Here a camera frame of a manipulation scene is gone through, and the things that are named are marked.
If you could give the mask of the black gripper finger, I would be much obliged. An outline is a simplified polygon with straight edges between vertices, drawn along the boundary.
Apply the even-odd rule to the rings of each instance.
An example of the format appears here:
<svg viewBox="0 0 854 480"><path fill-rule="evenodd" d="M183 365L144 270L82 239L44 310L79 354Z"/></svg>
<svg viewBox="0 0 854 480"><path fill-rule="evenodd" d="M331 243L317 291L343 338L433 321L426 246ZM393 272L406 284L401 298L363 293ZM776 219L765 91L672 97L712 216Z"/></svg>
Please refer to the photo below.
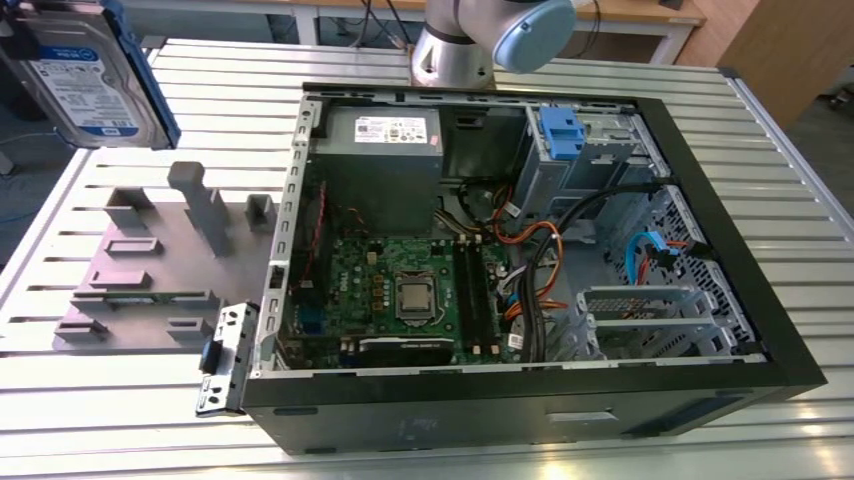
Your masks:
<svg viewBox="0 0 854 480"><path fill-rule="evenodd" d="M40 44L35 34L15 18L3 19L3 52L8 57L40 55Z"/></svg>

